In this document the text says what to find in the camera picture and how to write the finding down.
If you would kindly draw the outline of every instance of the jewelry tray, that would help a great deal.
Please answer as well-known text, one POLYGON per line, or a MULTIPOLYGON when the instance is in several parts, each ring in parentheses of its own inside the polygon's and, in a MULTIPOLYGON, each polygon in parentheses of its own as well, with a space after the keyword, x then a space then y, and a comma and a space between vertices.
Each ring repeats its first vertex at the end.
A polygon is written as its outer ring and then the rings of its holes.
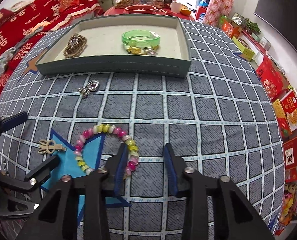
POLYGON ((191 65, 185 32, 177 17, 147 14, 120 14, 82 20, 50 46, 36 63, 42 75, 81 72, 132 72, 184 78, 191 65), (161 36, 156 56, 130 55, 122 44, 122 34, 148 30, 161 36), (70 37, 87 38, 79 57, 65 59, 70 37))

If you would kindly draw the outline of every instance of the hair clip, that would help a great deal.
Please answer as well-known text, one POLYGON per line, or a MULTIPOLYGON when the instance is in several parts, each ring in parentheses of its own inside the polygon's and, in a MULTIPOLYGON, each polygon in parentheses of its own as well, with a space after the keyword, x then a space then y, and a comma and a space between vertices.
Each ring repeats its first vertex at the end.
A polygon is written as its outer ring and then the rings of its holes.
POLYGON ((63 147, 62 144, 56 144, 54 140, 40 140, 39 144, 39 154, 52 154, 55 151, 66 151, 66 147, 63 147))

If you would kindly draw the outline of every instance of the pink bead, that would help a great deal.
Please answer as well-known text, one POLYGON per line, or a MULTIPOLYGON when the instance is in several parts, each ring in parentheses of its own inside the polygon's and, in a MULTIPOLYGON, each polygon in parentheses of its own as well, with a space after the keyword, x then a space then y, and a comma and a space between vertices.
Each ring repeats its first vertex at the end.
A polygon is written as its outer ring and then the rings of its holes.
POLYGON ((127 135, 126 131, 121 130, 118 134, 118 137, 122 138, 124 135, 127 135))
POLYGON ((113 134, 119 134, 119 132, 120 132, 121 130, 122 130, 121 128, 116 127, 116 128, 113 130, 113 134))
POLYGON ((136 169, 136 164, 132 161, 129 161, 127 166, 130 167, 131 171, 134 171, 136 169))
POLYGON ((83 135, 84 135, 85 139, 90 138, 90 134, 88 133, 88 130, 85 130, 85 131, 83 132, 83 135))
POLYGON ((84 137, 84 135, 82 135, 82 134, 80 134, 80 140, 82 141, 82 143, 85 143, 85 137, 84 137))
POLYGON ((76 140, 76 143, 81 147, 84 146, 84 143, 80 139, 76 140))
POLYGON ((93 134, 93 128, 89 128, 89 137, 91 138, 94 134, 93 134))
POLYGON ((134 162, 135 165, 137 165, 137 164, 139 163, 139 160, 138 160, 136 157, 134 157, 134 156, 131 156, 131 157, 129 158, 129 161, 134 162))
POLYGON ((82 151, 82 147, 81 147, 79 144, 76 144, 76 145, 75 145, 75 149, 76 149, 77 151, 79 151, 79 152, 82 151))
POLYGON ((75 150, 73 153, 74 153, 75 155, 82 156, 82 153, 81 153, 80 151, 78 151, 78 150, 75 150))
POLYGON ((129 166, 127 166, 127 167, 125 168, 125 172, 126 172, 126 174, 127 174, 128 176, 130 176, 130 175, 132 174, 132 171, 131 171, 131 169, 130 169, 129 166))

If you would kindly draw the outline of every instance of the red bowl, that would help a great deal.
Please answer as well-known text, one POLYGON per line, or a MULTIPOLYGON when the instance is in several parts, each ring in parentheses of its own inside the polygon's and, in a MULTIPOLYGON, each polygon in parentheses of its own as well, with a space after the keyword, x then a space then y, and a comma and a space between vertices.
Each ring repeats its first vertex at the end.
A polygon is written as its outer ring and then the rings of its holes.
POLYGON ((156 7, 146 4, 131 5, 125 8, 128 13, 153 13, 155 9, 156 7))

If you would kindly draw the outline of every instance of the potted plant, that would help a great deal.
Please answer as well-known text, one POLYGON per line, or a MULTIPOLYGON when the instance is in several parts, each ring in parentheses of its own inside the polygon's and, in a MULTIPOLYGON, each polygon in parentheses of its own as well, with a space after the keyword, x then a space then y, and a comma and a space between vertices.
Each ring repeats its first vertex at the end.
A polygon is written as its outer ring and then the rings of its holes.
POLYGON ((244 20, 243 27, 250 35, 252 35, 252 33, 255 33, 256 35, 259 35, 261 33, 261 30, 259 29, 257 23, 250 21, 250 19, 244 20))

